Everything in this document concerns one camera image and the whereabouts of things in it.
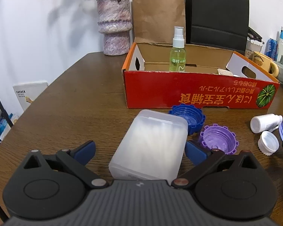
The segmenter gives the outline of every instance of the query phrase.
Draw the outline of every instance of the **pink marbled ceramic vase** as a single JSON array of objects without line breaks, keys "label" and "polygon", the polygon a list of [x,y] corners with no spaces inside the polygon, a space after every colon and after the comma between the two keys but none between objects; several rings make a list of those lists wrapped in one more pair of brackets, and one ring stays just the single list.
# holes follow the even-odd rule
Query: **pink marbled ceramic vase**
[{"label": "pink marbled ceramic vase", "polygon": [[130,0],[97,0],[99,32],[104,34],[104,54],[129,52],[128,31],[132,29]]}]

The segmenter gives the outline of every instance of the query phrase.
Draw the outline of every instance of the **open box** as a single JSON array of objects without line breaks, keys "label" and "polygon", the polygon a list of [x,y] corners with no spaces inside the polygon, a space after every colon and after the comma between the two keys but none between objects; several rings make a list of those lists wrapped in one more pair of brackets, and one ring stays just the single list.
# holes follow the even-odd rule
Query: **open box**
[{"label": "open box", "polygon": [[[185,49],[185,72],[168,72],[171,46],[133,43],[122,67],[128,108],[269,108],[280,83],[254,62],[231,50],[189,44]],[[239,77],[218,75],[218,68]]]}]

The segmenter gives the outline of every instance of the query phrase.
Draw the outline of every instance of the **translucent plastic container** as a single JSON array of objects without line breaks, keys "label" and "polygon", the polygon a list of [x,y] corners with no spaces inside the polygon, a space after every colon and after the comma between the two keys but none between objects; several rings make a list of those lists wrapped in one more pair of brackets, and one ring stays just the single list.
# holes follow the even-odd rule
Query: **translucent plastic container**
[{"label": "translucent plastic container", "polygon": [[142,110],[115,151],[109,170],[115,179],[166,179],[177,177],[188,123],[179,116]]}]

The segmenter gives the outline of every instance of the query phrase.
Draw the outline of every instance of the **blue gripper pad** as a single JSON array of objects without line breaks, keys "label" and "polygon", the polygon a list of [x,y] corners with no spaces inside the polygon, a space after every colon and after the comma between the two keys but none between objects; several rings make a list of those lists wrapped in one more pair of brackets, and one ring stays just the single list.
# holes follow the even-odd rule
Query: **blue gripper pad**
[{"label": "blue gripper pad", "polygon": [[87,141],[70,152],[70,156],[85,166],[95,155],[95,142]]},{"label": "blue gripper pad", "polygon": [[186,142],[186,147],[184,149],[187,158],[195,165],[197,166],[201,162],[203,162],[210,154],[211,152],[209,150],[202,149],[192,141]]}]

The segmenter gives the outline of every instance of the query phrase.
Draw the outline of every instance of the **beverage can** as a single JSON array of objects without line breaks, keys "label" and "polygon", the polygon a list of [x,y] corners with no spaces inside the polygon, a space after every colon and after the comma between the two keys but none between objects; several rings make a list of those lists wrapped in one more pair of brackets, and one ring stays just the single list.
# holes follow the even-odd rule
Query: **beverage can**
[{"label": "beverage can", "polygon": [[265,55],[270,57],[272,60],[276,60],[276,52],[277,52],[278,43],[274,39],[269,39],[266,45],[266,53]]}]

